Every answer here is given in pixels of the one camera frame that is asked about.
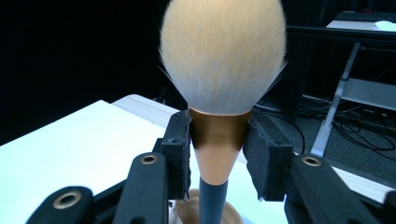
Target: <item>gold ferrule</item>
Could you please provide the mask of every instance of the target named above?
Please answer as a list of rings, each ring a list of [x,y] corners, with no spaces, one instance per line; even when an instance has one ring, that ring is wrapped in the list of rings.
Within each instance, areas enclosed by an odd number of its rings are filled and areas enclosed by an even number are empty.
[[[201,178],[221,185],[228,180],[248,133],[251,111],[221,116],[199,112],[190,107],[191,141]]]

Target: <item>brush bristles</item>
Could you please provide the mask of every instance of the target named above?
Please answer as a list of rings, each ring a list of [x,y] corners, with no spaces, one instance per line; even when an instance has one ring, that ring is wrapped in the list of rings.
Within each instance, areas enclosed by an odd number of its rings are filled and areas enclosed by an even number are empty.
[[[245,113],[283,66],[278,0],[173,0],[161,29],[163,65],[187,103],[216,115]]]

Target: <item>table surface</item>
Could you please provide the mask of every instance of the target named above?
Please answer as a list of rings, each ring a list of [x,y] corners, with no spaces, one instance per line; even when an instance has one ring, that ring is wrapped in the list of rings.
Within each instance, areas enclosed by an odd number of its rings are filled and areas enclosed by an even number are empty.
[[[139,95],[103,101],[0,147],[0,223],[24,223],[52,192],[84,186],[93,194],[121,182],[133,158],[152,150],[177,110]],[[191,149],[191,188],[199,171]],[[382,202],[391,190],[335,169],[353,190]],[[241,153],[229,179],[227,201],[245,223],[287,223],[283,203],[257,200]]]

